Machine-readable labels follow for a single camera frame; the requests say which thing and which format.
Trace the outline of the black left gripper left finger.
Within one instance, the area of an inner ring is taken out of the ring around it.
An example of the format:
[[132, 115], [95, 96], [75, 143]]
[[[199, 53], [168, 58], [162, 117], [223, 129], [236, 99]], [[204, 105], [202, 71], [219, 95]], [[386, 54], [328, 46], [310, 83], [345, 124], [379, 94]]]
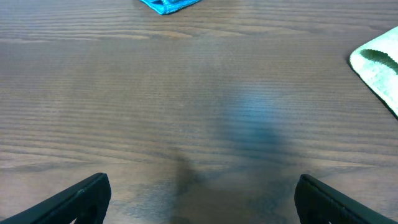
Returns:
[[110, 199], [107, 174], [96, 173], [1, 224], [103, 224]]

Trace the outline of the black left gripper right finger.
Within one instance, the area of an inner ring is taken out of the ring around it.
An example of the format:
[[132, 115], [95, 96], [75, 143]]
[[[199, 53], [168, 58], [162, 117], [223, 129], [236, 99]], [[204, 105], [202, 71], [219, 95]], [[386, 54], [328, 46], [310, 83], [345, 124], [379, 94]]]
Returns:
[[300, 176], [294, 202], [301, 224], [397, 224], [308, 174]]

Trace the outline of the green cloth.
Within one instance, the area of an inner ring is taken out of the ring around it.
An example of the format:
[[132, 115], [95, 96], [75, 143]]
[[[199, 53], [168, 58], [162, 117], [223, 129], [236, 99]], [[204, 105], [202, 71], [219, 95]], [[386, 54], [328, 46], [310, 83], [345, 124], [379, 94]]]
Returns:
[[349, 56], [360, 79], [397, 114], [397, 28], [376, 37]]

